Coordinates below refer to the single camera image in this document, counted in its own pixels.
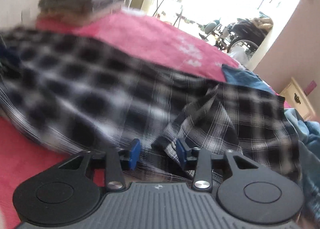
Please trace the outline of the black white plaid shirt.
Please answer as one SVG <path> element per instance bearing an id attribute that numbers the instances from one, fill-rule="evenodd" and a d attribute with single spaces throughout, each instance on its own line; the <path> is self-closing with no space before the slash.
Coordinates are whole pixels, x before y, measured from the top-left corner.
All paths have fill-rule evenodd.
<path id="1" fill-rule="evenodd" d="M 176 143 L 233 150 L 298 180 L 298 138 L 281 96 L 183 73 L 96 39 L 15 28 L 1 33 L 1 106 L 54 151 L 142 145 L 136 176 L 190 178 Z"/>

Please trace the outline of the blue denim garment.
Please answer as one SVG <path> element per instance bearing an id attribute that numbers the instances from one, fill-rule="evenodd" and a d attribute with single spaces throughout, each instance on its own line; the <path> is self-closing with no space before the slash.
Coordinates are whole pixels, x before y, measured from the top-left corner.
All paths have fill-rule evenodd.
<path id="1" fill-rule="evenodd" d="M 223 64 L 222 72 L 227 83 L 275 93 L 258 75 L 245 68 L 232 68 Z M 305 197 L 299 223 L 303 228 L 319 228 L 319 122 L 304 120 L 288 104 L 285 104 L 284 113 L 299 139 L 299 160 L 302 167 L 299 185 Z"/>

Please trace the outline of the cream bedside cabinet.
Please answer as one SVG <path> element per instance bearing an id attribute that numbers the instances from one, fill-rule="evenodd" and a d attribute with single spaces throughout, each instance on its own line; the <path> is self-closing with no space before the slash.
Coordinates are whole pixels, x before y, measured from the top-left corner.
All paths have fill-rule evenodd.
<path id="1" fill-rule="evenodd" d="M 285 98 L 286 102 L 292 108 L 297 110 L 304 120 L 311 120 L 316 117 L 316 112 L 313 109 L 311 102 L 308 100 L 295 78 L 291 78 L 291 81 L 280 92 L 280 95 Z"/>

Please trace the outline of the pink floral bed blanket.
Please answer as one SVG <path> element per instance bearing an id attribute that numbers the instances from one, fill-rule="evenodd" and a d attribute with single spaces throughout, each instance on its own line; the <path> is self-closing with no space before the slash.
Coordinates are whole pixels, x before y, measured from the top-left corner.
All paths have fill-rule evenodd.
<path id="1" fill-rule="evenodd" d="M 224 83 L 227 82 L 221 66 L 238 66 L 235 60 L 217 48 L 146 15 L 138 16 L 121 11 L 78 28 L 67 27 L 54 20 L 38 20 L 34 27 L 16 28 L 21 27 L 96 39 L 129 56 Z M 7 120 L 1 120 L 1 212 L 7 228 L 14 228 L 20 222 L 12 203 L 14 189 L 25 179 L 56 164 L 62 159 L 62 154 L 74 153 L 44 147 L 20 131 L 9 117 Z M 155 178 L 164 181 L 188 181 L 192 177 L 166 180 L 154 172 L 139 177 L 136 176 L 136 172 L 140 162 L 137 169 L 131 172 L 133 177 L 140 180 Z"/>

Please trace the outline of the pink cup on cabinet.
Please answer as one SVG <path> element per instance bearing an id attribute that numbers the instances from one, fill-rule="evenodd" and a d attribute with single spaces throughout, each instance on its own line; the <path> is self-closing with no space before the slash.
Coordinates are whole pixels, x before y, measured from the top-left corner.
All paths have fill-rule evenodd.
<path id="1" fill-rule="evenodd" d="M 306 89 L 304 89 L 305 95 L 308 96 L 316 87 L 317 87 L 317 83 L 314 80 L 312 80 L 312 82 L 308 84 Z"/>

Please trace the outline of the black wheelchair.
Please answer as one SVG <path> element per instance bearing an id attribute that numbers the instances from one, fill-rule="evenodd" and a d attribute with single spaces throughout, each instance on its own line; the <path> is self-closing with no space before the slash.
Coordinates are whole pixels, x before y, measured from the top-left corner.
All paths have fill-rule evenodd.
<path id="1" fill-rule="evenodd" d="M 245 49 L 248 56 L 252 56 L 262 44 L 270 30 L 273 28 L 271 18 L 261 15 L 259 18 L 236 19 L 236 22 L 224 26 L 219 20 L 200 27 L 200 38 L 208 41 L 208 37 L 216 37 L 214 44 L 221 51 L 230 53 L 236 46 Z"/>

